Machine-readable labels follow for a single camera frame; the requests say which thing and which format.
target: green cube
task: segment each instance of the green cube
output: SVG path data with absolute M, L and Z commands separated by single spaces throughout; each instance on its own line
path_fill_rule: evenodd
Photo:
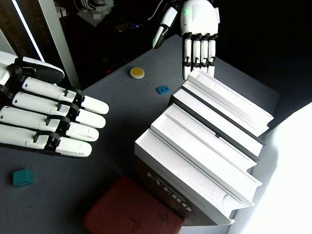
M 28 169 L 13 172 L 13 185 L 23 187 L 34 182 L 33 172 Z

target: red book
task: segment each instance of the red book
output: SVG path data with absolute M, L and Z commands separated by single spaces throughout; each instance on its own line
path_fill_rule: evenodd
M 93 234 L 178 234 L 184 220 L 123 176 L 84 217 Z

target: yellow disc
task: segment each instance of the yellow disc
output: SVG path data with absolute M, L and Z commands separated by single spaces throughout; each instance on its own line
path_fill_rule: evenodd
M 139 67 L 134 67 L 130 70 L 130 76 L 134 79 L 142 79 L 144 77 L 144 70 Z

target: blue plastic piece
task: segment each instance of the blue plastic piece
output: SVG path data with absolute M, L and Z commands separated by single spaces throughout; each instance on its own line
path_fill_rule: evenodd
M 165 94 L 170 91 L 168 86 L 161 86 L 159 88 L 156 88 L 156 90 L 159 94 Z
M 13 172 L 13 185 L 23 187 L 34 182 L 33 172 L 28 169 Z

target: table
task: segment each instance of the table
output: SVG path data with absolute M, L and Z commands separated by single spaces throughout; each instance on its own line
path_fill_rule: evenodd
M 181 38 L 165 41 L 84 93 L 107 102 L 107 125 L 100 130 L 88 158 L 47 156 L 0 148 L 0 233 L 87 234 L 82 217 L 123 173 L 131 173 L 134 141 L 166 108 L 170 94 L 182 83 Z M 215 62 L 215 77 L 273 114 L 278 94 L 224 61 Z M 145 77 L 128 74 L 138 66 Z M 167 85 L 171 92 L 159 95 Z M 12 186 L 12 172 L 28 168 L 33 185 Z M 229 227 L 183 227 L 181 234 L 225 234 Z

